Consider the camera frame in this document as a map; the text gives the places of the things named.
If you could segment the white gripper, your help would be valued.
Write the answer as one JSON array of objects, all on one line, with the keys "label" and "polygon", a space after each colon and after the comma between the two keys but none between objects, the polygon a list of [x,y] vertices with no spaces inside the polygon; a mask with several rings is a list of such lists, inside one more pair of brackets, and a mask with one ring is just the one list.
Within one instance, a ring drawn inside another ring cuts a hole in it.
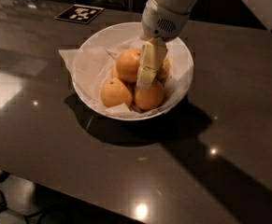
[{"label": "white gripper", "polygon": [[188,14],[173,12],[157,0],[147,1],[141,21],[143,32],[139,36],[146,42],[140,53],[138,88],[146,90],[151,86],[167,54],[165,42],[178,37],[188,19]]}]

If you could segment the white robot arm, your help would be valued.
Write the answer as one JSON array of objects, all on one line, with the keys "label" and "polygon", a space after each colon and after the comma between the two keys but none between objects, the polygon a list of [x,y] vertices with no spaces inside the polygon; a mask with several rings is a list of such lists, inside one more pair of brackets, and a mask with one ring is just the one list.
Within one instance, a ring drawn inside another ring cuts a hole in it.
[{"label": "white robot arm", "polygon": [[147,0],[142,37],[169,42],[188,20],[237,26],[263,26],[272,34],[272,0]]}]

